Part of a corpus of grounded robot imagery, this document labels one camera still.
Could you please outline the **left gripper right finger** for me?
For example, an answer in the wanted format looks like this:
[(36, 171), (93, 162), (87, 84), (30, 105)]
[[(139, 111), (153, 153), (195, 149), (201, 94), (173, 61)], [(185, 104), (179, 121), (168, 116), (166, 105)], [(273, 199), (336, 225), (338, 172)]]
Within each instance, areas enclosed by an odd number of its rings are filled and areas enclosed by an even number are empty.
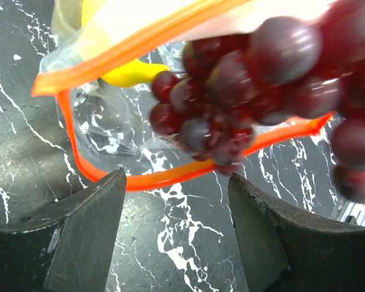
[(365, 227), (300, 209), (238, 174), (228, 196), (249, 291), (365, 291)]

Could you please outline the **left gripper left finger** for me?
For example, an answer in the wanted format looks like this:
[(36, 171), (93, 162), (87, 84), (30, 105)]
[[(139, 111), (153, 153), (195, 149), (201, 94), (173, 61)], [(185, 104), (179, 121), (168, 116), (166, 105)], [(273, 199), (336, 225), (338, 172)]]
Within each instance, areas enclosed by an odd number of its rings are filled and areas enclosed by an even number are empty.
[(118, 169), (0, 224), (0, 291), (104, 291), (126, 194)]

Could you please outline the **dark purple fake grapes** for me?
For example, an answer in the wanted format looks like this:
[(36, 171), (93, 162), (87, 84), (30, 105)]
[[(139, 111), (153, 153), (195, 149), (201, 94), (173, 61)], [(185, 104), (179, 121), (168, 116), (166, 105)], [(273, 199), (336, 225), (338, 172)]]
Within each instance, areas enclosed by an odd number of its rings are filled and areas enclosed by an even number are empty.
[(230, 175), (253, 125), (337, 112), (334, 183), (365, 204), (365, 1), (336, 1), (317, 24), (275, 16), (251, 34), (189, 41), (182, 62), (184, 77), (162, 71), (151, 83), (156, 133)]

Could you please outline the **zip bag with grapes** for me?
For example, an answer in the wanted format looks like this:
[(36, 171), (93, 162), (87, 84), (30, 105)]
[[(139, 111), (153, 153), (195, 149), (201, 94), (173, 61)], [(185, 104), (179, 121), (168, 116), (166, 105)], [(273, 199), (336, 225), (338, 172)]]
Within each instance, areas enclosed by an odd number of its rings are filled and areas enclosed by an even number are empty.
[(53, 96), (63, 113), (78, 169), (98, 181), (118, 167), (131, 171), (127, 190), (160, 189), (214, 169), (191, 162), (151, 172), (140, 164), (145, 148), (175, 148), (159, 137), (145, 112), (154, 99), (150, 83), (130, 88), (108, 84), (107, 72), (135, 59), (180, 71), (179, 53), (188, 40), (250, 33), (272, 16), (315, 23), (330, 1), (106, 1), (81, 25), (83, 1), (57, 1), (52, 33), (57, 48), (40, 64), (32, 95)]

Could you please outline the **yellow fake banana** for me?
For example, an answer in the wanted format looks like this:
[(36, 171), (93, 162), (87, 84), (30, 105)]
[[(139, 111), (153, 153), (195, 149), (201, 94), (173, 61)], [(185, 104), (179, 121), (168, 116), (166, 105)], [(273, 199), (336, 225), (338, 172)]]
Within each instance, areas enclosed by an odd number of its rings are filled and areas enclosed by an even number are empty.
[[(81, 25), (85, 26), (89, 23), (104, 3), (106, 1), (83, 0)], [(164, 64), (147, 64), (135, 59), (107, 72), (101, 76), (101, 79), (116, 87), (130, 88), (141, 83), (151, 83), (158, 73), (169, 70), (170, 68)]]

